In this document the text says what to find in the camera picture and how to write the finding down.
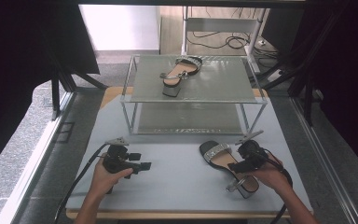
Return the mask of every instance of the floor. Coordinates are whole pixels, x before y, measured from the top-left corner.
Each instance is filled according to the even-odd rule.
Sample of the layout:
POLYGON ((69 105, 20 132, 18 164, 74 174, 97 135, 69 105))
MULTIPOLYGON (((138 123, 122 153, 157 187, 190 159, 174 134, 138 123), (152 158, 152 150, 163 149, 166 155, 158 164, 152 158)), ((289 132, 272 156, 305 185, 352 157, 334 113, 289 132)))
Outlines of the floor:
MULTIPOLYGON (((226 12, 226 15, 231 16, 232 10, 226 12)), ((222 13, 221 10, 217 12, 212 8, 205 7, 194 10, 194 13, 196 11, 203 16, 222 13)), ((161 10, 163 18, 161 54, 180 53, 180 37, 175 36, 175 30, 173 30, 174 24, 180 24, 180 12, 175 7, 165 7, 161 10)), ((225 36, 209 37, 209 40, 205 40, 204 43, 218 46, 224 43, 225 39, 225 36)), ((195 52, 205 55, 243 54, 241 50, 227 47, 208 49, 201 46, 189 46, 188 53, 195 52)), ((129 58, 128 54, 105 55, 99 58, 101 75, 94 77, 108 86, 122 86, 129 66, 129 58)), ((268 69, 261 66, 262 64, 271 66, 273 63, 273 59, 259 61, 262 71, 268 69)), ((74 93, 73 101, 69 104, 71 110, 64 113, 62 125, 47 149, 47 156, 41 161, 40 167, 42 168, 36 172, 35 179, 31 183, 30 190, 26 192, 25 200, 13 223, 51 223, 63 195, 75 179, 92 130, 93 118, 98 112, 103 97, 103 91, 93 88, 81 78, 74 78, 79 88, 74 93)), ((314 125, 310 128, 303 123, 297 114, 297 106, 299 105, 300 110, 302 98, 301 96, 295 99, 289 98, 285 91, 288 85, 290 85, 290 80, 273 88, 268 95, 282 126, 287 144, 295 158, 306 191, 310 196, 315 216, 321 223, 353 223, 348 221, 347 214, 344 212, 351 211, 351 209, 343 209, 342 206, 345 204, 341 203, 340 198, 351 199, 349 204, 352 203, 356 208, 355 212, 358 212, 358 159, 325 118, 316 97, 312 105, 314 125), (329 165, 333 167, 333 171, 325 169, 329 165), (342 192, 346 192, 348 197, 339 195, 342 192)), ((50 119, 50 84, 45 83, 35 89, 33 104, 0 157, 0 213, 50 119)), ((249 220, 249 223, 269 222, 269 219, 249 220)), ((72 220, 61 214, 59 223, 72 223, 72 220)), ((112 223, 112 221, 101 220, 98 223, 112 223)), ((287 223, 287 221, 281 220, 280 223, 287 223)))

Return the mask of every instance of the sandal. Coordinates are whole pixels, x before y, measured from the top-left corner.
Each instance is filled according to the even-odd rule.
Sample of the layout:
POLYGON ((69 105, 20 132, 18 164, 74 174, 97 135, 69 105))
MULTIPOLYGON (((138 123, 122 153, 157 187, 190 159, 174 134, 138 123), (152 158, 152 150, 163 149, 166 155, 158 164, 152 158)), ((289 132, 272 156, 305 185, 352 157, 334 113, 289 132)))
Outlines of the sandal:
POLYGON ((237 163, 230 150, 228 144, 218 144, 215 141, 200 145, 201 155, 213 168, 229 171, 235 177, 236 183, 231 183, 226 190, 234 191, 238 187, 242 197, 247 199, 258 190, 258 182, 252 175, 236 174, 228 168, 230 163, 237 163))
POLYGON ((169 73, 161 73, 164 89, 162 93, 167 96, 176 97, 179 93, 179 84, 182 79, 196 75, 202 66, 202 59, 193 56, 181 56, 176 59, 175 67, 169 73))

